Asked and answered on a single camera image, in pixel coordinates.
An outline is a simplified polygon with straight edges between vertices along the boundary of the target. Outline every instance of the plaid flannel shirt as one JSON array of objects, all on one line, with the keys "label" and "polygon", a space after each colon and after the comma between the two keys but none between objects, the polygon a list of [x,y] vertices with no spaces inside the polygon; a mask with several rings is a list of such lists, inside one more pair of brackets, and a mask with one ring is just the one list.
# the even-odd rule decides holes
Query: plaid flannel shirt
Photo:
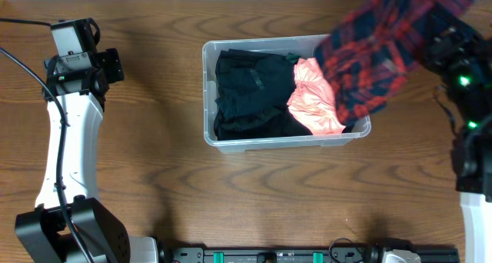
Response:
[{"label": "plaid flannel shirt", "polygon": [[324,77],[335,93],[344,125],[375,113],[419,66],[429,12],[437,5],[453,15],[472,0],[368,0],[316,48]]}]

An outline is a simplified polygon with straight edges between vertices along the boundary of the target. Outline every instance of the green led light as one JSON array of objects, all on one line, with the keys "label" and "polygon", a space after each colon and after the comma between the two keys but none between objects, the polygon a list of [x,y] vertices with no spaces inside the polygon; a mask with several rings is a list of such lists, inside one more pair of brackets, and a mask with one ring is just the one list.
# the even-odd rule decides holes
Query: green led light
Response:
[{"label": "green led light", "polygon": [[476,128],[477,126],[478,125],[476,122],[472,122],[472,121],[468,122],[468,128]]},{"label": "green led light", "polygon": [[465,77],[465,76],[461,76],[460,77],[460,84],[463,85],[463,86],[468,86],[470,85],[471,81],[469,78]]}]

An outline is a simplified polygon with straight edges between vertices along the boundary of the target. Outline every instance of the wooden table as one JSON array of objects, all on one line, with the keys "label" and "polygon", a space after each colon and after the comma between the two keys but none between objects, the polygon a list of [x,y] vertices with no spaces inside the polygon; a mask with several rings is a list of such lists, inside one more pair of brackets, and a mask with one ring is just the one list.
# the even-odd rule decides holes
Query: wooden table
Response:
[{"label": "wooden table", "polygon": [[[99,50],[117,48],[126,79],[112,85],[98,143],[103,204],[131,235],[209,247],[328,246],[335,238],[405,238],[464,255],[440,79],[420,70],[366,138],[339,148],[222,154],[203,137],[201,47],[210,40],[329,32],[363,0],[10,1],[6,18],[93,17]],[[464,19],[490,34],[492,1]],[[56,54],[46,27],[0,24],[0,46],[38,74]],[[0,261],[29,262],[14,233],[31,211],[48,150],[40,86],[0,58]]]}]

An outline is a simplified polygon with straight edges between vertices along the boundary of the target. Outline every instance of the folded clothes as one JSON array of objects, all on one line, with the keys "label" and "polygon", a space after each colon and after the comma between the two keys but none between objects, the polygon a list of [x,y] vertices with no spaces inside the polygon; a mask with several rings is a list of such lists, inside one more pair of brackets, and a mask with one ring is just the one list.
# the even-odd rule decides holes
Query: folded clothes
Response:
[{"label": "folded clothes", "polygon": [[299,59],[294,66],[296,89],[287,105],[289,112],[313,135],[340,134],[345,129],[337,119],[335,97],[315,58]]},{"label": "folded clothes", "polygon": [[218,140],[311,135],[288,111],[298,55],[222,51],[215,74]]},{"label": "folded clothes", "polygon": [[430,22],[435,35],[448,29],[429,14],[459,15],[472,0],[368,0],[316,48],[314,55],[335,93],[344,125],[381,110],[418,66]]}]

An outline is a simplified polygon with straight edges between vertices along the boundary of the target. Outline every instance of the plastic storage bin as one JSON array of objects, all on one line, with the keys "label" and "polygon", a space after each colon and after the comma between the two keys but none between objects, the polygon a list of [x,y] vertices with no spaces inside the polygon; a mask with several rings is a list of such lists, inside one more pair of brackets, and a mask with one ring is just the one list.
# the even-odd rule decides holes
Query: plastic storage bin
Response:
[{"label": "plastic storage bin", "polygon": [[203,104],[205,141],[222,152],[246,151],[259,148],[288,148],[301,146],[345,145],[353,139],[365,137],[371,132],[369,117],[357,121],[352,133],[340,135],[295,136],[280,138],[257,138],[248,140],[218,141],[214,133],[217,114],[215,99],[218,97],[215,66],[222,50],[229,48],[286,55],[289,52],[302,58],[311,58],[314,49],[326,35],[312,35],[285,38],[265,38],[232,41],[210,41],[203,46]]}]

